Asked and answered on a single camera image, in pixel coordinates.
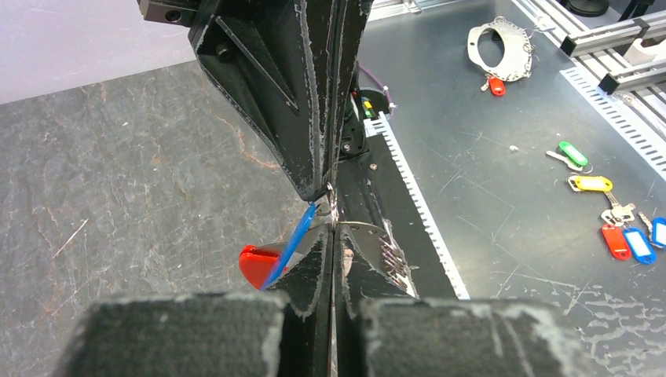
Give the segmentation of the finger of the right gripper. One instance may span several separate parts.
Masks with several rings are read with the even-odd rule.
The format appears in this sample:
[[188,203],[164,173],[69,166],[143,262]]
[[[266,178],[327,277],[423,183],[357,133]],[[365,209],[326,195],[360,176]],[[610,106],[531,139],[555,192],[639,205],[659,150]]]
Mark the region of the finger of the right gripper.
[[337,165],[349,90],[360,41],[371,13],[372,1],[333,1],[328,47],[328,120],[326,122],[326,181],[337,178]]

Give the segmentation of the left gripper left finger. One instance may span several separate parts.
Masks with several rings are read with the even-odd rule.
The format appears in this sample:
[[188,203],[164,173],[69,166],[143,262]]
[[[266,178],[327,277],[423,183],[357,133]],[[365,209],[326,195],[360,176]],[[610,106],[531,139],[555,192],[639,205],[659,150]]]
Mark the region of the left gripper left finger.
[[56,376],[326,376],[333,233],[264,291],[118,296],[75,327]]

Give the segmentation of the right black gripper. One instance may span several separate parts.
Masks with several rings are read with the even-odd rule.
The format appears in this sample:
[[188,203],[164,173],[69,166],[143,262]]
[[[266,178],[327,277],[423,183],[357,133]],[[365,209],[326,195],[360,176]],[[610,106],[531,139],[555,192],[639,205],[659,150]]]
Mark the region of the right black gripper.
[[326,190],[330,1],[138,0],[143,20],[191,27],[208,79],[266,143],[301,199]]

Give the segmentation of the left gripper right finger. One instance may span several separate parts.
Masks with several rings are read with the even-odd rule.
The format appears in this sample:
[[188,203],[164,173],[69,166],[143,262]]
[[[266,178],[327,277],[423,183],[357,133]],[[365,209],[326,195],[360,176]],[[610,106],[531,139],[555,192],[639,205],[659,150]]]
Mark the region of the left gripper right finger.
[[576,332],[548,304],[413,298],[373,268],[348,225],[335,241],[340,376],[585,376]]

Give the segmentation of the metal key holder red handle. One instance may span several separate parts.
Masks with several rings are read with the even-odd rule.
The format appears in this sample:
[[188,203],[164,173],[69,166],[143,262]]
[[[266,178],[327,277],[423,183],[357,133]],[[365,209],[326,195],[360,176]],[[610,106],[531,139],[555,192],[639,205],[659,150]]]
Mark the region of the metal key holder red handle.
[[[348,221],[360,252],[369,264],[380,271],[388,280],[406,294],[418,298],[419,294],[412,279],[412,268],[409,267],[404,251],[400,248],[393,234],[393,226],[383,214],[379,197],[373,190],[371,182],[365,190],[359,190],[364,196],[362,204],[344,204],[341,211],[347,214],[352,209],[365,210],[371,222]],[[268,275],[271,265],[277,260],[285,243],[272,243],[264,246],[247,245],[239,255],[239,269],[247,282],[256,289]]]

